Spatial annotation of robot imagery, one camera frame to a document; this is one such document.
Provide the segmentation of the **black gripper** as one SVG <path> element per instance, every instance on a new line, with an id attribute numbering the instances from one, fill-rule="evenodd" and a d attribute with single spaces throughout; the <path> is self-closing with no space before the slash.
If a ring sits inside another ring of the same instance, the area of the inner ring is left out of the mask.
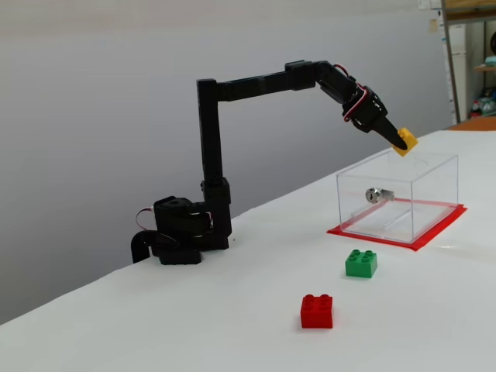
<path id="1" fill-rule="evenodd" d="M 379 97 L 367 86 L 358 85 L 356 94 L 343 104 L 343 119 L 358 130 L 375 131 L 399 150 L 407 150 L 406 142 L 387 119 L 388 111 Z"/>

